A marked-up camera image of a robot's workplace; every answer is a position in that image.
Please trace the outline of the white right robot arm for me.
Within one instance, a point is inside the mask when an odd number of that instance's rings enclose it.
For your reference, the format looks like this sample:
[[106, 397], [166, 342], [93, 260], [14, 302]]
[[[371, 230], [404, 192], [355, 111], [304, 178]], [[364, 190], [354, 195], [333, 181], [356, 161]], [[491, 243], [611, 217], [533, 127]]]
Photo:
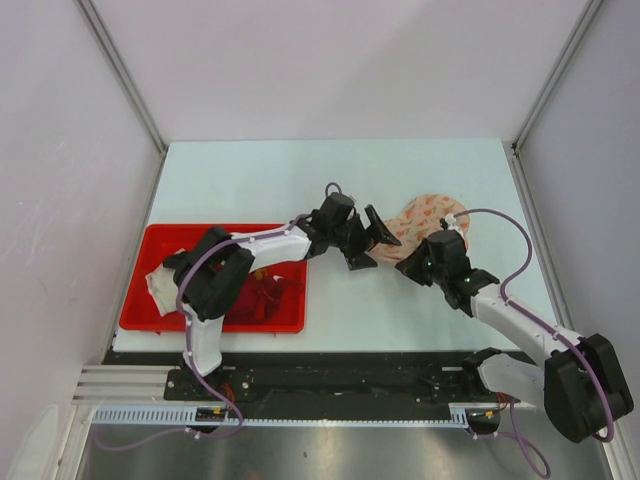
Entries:
[[396, 265], [423, 286], [438, 286], [449, 306], [500, 332], [527, 356], [522, 362], [493, 348], [480, 351], [461, 376], [463, 393], [484, 401], [494, 392], [540, 407], [556, 430], [579, 443], [634, 409], [612, 343], [553, 327], [503, 295], [499, 279], [472, 267], [462, 236], [441, 230]]

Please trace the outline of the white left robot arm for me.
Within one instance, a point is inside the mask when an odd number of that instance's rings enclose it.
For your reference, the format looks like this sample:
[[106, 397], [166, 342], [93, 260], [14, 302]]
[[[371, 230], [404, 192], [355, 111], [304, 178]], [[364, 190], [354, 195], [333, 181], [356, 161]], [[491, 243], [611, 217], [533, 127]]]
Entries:
[[220, 226], [207, 230], [196, 246], [162, 263], [172, 272], [178, 292], [177, 310], [185, 317], [184, 359], [191, 368], [186, 387], [197, 398], [214, 397], [221, 387], [220, 341], [223, 321], [250, 274], [285, 262], [301, 262], [335, 247], [351, 270], [375, 268], [368, 255], [375, 246], [399, 246], [375, 208], [365, 207], [364, 226], [351, 197], [333, 192], [321, 207], [270, 230], [230, 233]]

